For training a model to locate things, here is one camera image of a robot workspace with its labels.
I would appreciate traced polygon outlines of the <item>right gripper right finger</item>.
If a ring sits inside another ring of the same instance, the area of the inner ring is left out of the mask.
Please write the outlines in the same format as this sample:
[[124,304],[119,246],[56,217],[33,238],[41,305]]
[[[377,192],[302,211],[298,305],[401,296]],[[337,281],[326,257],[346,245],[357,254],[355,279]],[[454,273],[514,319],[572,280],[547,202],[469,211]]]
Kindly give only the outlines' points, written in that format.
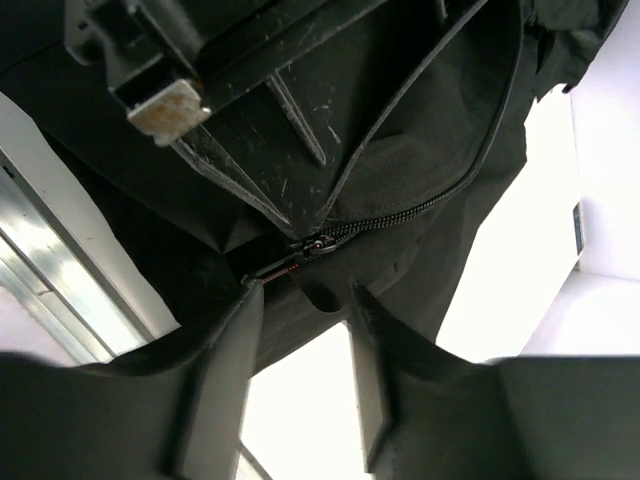
[[635,357],[474,364],[353,283],[349,322],[365,469],[376,479],[635,479]]

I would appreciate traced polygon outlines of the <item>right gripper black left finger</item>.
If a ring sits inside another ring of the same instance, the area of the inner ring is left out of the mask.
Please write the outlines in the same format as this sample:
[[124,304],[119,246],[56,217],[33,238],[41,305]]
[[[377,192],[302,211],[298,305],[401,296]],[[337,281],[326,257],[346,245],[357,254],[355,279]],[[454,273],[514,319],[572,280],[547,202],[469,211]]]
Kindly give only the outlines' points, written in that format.
[[5,479],[231,479],[264,292],[113,361],[60,367],[1,356]]

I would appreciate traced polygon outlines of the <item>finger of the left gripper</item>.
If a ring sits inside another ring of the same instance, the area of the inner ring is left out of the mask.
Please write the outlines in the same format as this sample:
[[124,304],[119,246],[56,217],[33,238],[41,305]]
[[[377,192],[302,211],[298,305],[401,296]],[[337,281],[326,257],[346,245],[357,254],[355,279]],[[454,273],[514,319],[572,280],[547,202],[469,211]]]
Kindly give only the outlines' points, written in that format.
[[310,235],[330,190],[330,154],[294,78],[276,72],[174,142],[195,171],[286,235]]
[[320,227],[401,86],[483,5],[379,1],[280,68],[279,108],[293,142],[279,156],[288,229]]

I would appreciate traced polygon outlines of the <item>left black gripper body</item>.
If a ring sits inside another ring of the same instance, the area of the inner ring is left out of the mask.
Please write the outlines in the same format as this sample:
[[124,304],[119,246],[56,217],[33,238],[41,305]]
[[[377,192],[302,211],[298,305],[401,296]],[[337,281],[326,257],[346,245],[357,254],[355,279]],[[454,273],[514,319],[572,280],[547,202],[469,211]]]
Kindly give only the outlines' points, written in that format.
[[159,146],[177,140],[258,85],[270,90],[300,139],[324,148],[338,130],[329,101],[303,81],[340,67],[323,55],[318,66],[299,58],[373,15],[385,30],[400,1],[67,1],[65,44],[81,64],[103,62],[108,90],[135,123],[153,95],[184,80],[207,99],[200,114],[141,132]]

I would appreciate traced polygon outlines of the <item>black jacket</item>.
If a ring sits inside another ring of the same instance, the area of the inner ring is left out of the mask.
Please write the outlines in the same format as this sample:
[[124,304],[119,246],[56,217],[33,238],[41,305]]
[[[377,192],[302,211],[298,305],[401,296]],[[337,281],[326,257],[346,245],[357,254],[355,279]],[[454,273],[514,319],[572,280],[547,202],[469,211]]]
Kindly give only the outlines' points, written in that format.
[[162,330],[265,282],[257,365],[340,322],[358,282],[428,339],[443,323],[476,233],[526,162],[525,121],[570,90],[619,22],[623,1],[481,1],[401,86],[353,160],[320,227],[286,235],[141,127],[200,114],[178,80],[135,123],[103,62],[65,44],[67,1],[1,5],[1,91],[38,127],[160,297]]

